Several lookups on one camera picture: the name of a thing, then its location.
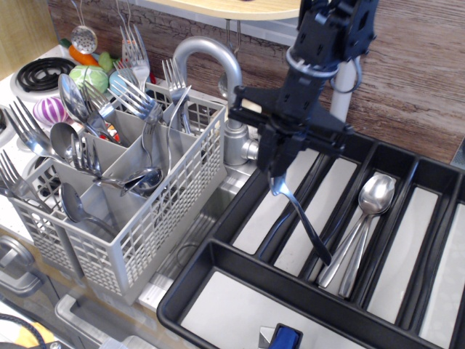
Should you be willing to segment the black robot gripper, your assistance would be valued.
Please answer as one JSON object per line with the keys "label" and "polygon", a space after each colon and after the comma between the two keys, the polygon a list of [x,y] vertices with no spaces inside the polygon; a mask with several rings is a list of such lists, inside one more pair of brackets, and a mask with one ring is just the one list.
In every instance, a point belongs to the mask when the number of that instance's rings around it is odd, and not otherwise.
{"label": "black robot gripper", "polygon": [[354,129],[320,104],[323,87],[335,74],[290,68],[279,88],[234,89],[232,119],[259,130],[257,166],[262,172],[284,175],[299,151],[307,148],[326,154],[344,151]]}

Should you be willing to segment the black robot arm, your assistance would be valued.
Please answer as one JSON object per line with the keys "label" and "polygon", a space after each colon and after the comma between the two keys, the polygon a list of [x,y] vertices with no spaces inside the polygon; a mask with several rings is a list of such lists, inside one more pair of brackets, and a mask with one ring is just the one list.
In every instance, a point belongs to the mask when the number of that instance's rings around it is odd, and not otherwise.
{"label": "black robot arm", "polygon": [[299,32],[286,53],[283,85],[235,87],[230,117],[257,128],[257,166],[262,172],[284,175],[308,148],[333,156],[344,151],[355,131],[323,108],[319,98],[342,62],[368,53],[376,37],[377,6],[377,1],[303,1]]}

